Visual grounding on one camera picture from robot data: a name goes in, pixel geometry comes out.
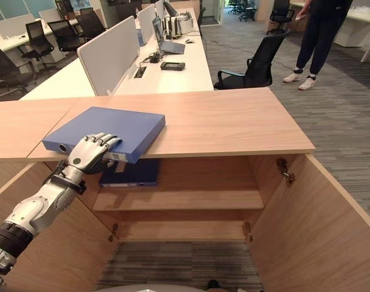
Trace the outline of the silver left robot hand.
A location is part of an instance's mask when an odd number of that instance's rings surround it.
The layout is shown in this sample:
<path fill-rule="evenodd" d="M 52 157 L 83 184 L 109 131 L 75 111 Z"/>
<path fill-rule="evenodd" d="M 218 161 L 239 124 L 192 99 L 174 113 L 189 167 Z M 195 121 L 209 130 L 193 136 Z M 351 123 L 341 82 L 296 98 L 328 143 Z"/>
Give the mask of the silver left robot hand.
<path fill-rule="evenodd" d="M 121 138 L 109 133 L 84 136 L 68 156 L 66 168 L 87 175 L 100 173 L 114 164 L 112 159 L 104 158 L 105 153 L 121 142 Z"/>

